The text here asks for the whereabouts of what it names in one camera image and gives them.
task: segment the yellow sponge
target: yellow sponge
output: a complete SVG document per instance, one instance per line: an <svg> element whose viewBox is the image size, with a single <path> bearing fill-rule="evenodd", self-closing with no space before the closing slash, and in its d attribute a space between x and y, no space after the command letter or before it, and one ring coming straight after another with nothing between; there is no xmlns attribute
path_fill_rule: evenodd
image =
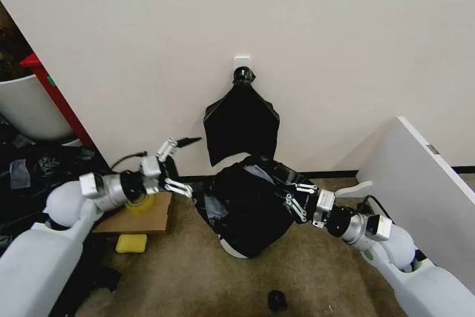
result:
<svg viewBox="0 0 475 317"><path fill-rule="evenodd" d="M122 234L116 245L116 252L144 252L147 234Z"/></svg>

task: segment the baseboard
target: baseboard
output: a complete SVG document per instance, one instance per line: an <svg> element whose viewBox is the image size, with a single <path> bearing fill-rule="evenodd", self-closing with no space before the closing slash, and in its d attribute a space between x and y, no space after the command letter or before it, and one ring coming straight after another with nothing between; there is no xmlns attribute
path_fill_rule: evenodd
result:
<svg viewBox="0 0 475 317"><path fill-rule="evenodd" d="M457 174L475 174L475 166L452 166Z"/></svg>
<svg viewBox="0 0 475 317"><path fill-rule="evenodd" d="M346 170L346 171L307 171L301 172L303 176L309 179L315 178L348 178L355 177L358 170Z"/></svg>
<svg viewBox="0 0 475 317"><path fill-rule="evenodd" d="M347 178L355 177L358 170L348 171L308 171L301 172L303 176L309 179L315 178ZM200 182L211 178L212 176L180 176L183 182Z"/></svg>
<svg viewBox="0 0 475 317"><path fill-rule="evenodd" d="M475 174L475 166L453 166L452 169L457 174ZM301 172L306 178L348 178L355 177L358 170L345 171L307 171ZM183 182L200 182L211 178L212 176L182 176L180 179Z"/></svg>

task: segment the cardboard piece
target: cardboard piece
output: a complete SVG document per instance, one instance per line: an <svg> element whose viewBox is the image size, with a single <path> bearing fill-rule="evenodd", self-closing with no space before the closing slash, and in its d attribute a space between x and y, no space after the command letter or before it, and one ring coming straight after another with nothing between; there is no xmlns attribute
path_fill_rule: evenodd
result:
<svg viewBox="0 0 475 317"><path fill-rule="evenodd" d="M144 212L132 212L126 207L104 219L93 233L109 234L160 234L166 233L171 207L171 193L155 194L153 205Z"/></svg>

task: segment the black object on floor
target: black object on floor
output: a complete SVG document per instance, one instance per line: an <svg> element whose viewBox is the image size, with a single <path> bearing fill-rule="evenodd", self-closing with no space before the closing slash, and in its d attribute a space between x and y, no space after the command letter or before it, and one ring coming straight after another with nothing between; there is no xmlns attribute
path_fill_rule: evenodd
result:
<svg viewBox="0 0 475 317"><path fill-rule="evenodd" d="M287 310L287 301L282 291L272 290L267 296L267 304L272 312L283 312Z"/></svg>
<svg viewBox="0 0 475 317"><path fill-rule="evenodd" d="M274 157L279 115L252 88L254 78L249 68L239 67L232 89L206 108L203 123L212 166L241 152Z"/></svg>

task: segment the white bucket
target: white bucket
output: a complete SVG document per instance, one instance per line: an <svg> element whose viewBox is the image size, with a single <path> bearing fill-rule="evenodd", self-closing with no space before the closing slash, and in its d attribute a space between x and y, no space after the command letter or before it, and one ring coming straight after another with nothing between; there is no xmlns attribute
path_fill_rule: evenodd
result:
<svg viewBox="0 0 475 317"><path fill-rule="evenodd" d="M0 114L35 141L60 141L73 136L73 129L34 74L0 82Z"/></svg>

